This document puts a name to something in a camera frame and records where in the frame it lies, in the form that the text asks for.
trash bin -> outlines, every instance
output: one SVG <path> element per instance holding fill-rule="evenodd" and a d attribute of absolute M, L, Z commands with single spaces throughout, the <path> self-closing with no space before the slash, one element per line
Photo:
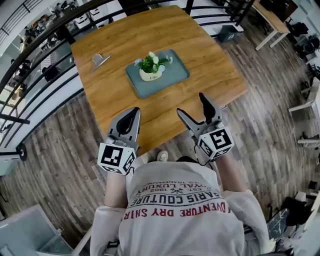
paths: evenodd
<path fill-rule="evenodd" d="M 218 40 L 221 43 L 226 43 L 231 41 L 237 34 L 239 34 L 239 31 L 234 26 L 225 25 L 222 26 L 222 29 L 218 34 Z"/>

white sweatshirt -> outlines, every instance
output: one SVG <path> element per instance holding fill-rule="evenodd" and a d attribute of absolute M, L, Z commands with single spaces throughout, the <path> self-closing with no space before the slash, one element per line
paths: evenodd
<path fill-rule="evenodd" d="M 127 193 L 127 209 L 96 210 L 91 256 L 101 256 L 117 239 L 120 256 L 256 256 L 268 251 L 266 221 L 252 192 L 225 191 L 223 198 L 216 173 L 197 163 L 145 164 L 135 171 Z"/>

metal clip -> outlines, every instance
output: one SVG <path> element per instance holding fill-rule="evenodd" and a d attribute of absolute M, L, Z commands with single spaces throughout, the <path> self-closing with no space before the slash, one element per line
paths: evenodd
<path fill-rule="evenodd" d="M 112 56 L 112 53 L 110 53 L 107 57 L 103 57 L 101 54 L 93 55 L 92 61 L 94 65 L 93 65 L 93 68 L 91 69 L 91 74 L 95 72 L 103 63 L 105 63 L 111 56 Z"/>

white pot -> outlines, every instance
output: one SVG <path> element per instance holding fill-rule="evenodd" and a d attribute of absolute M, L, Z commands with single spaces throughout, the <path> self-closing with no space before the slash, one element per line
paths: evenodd
<path fill-rule="evenodd" d="M 162 76 L 162 72 L 158 71 L 157 73 L 146 73 L 142 69 L 139 69 L 140 76 L 142 80 L 149 82 L 152 80 L 156 80 Z"/>

gray tray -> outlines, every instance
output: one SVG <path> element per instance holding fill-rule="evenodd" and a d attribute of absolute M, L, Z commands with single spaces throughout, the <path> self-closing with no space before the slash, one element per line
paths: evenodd
<path fill-rule="evenodd" d="M 139 74 L 138 65 L 130 64 L 125 68 L 127 75 L 129 76 L 131 83 L 140 98 L 147 98 L 166 87 L 179 83 L 182 80 L 187 79 L 190 73 L 176 52 L 172 49 L 164 50 L 156 54 L 159 58 L 168 57 L 173 58 L 171 64 L 165 64 L 165 70 L 162 76 L 153 81 L 143 81 Z"/>

